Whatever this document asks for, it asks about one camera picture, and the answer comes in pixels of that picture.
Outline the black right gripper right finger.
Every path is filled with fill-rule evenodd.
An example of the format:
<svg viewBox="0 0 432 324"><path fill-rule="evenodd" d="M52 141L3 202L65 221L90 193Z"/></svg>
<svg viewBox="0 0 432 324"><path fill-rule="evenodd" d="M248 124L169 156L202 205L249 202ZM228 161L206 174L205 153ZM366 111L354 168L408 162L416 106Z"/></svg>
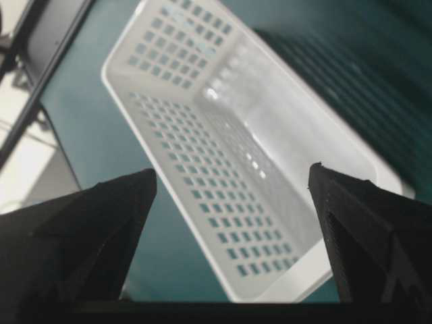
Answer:
<svg viewBox="0 0 432 324"><path fill-rule="evenodd" d="M308 189L342 302L431 304L431 205L321 163Z"/></svg>

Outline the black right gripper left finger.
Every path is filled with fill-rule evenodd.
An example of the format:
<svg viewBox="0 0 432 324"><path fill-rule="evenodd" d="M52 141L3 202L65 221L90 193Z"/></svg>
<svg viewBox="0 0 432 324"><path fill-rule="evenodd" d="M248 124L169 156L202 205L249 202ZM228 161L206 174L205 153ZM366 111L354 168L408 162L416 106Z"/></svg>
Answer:
<svg viewBox="0 0 432 324"><path fill-rule="evenodd" d="M156 194L148 168L2 214L1 322L118 300Z"/></svg>

